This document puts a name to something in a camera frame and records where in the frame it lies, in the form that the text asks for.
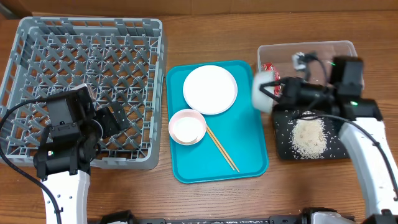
dish rack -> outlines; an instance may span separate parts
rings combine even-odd
[[[153,169],[159,161],[166,53],[157,19],[26,17],[0,87],[0,115],[22,101],[90,83],[96,109],[119,101],[130,121],[123,133],[99,142],[100,154],[91,165]],[[32,166],[48,124],[45,103],[19,108],[1,131],[6,156],[15,165]]]

gray tray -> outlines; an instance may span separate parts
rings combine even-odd
[[[91,165],[153,169],[159,161],[166,53],[157,19],[26,17],[19,23],[0,87],[0,115],[24,100],[91,83],[96,109],[119,101],[131,124],[100,142],[101,154]],[[32,166],[48,124],[44,103],[17,110],[0,135],[7,157],[18,166]]]

pink bowl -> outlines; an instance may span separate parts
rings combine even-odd
[[[176,135],[175,135],[174,126],[177,123],[177,121],[182,119],[182,118],[195,118],[202,125],[202,130],[203,130],[202,133],[200,135],[198,135],[198,137],[195,140],[191,141],[191,142],[183,142],[183,141],[179,140],[176,137]],[[192,110],[192,109],[184,109],[184,110],[180,110],[177,113],[175,113],[172,116],[172,119],[170,119],[170,121],[169,121],[169,134],[170,134],[170,136],[172,137],[172,139],[175,142],[177,142],[177,143],[179,143],[181,145],[189,146],[189,145],[198,143],[205,136],[206,127],[207,127],[206,120],[205,120],[205,118],[203,117],[203,115],[201,113],[199,113],[199,112],[197,112],[195,110]]]

gray dish rack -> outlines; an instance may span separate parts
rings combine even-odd
[[[119,101],[131,124],[100,141],[101,154],[91,166],[152,169],[159,161],[166,53],[158,19],[26,17],[0,87],[0,114],[22,101],[90,83],[96,109]],[[0,144],[16,165],[33,165],[41,132],[50,124],[47,115],[45,103],[26,105],[3,126]]]

teal tray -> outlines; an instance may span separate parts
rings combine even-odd
[[[184,184],[257,177],[268,168],[266,141],[260,112],[251,104],[252,70],[241,60],[182,65],[166,75],[169,120],[179,110],[190,108],[184,100],[182,87],[188,74],[203,65],[217,65],[227,69],[238,84],[238,96],[230,109],[218,115],[204,115],[240,173],[233,171],[206,133],[191,146],[183,146],[170,138],[174,176]]]

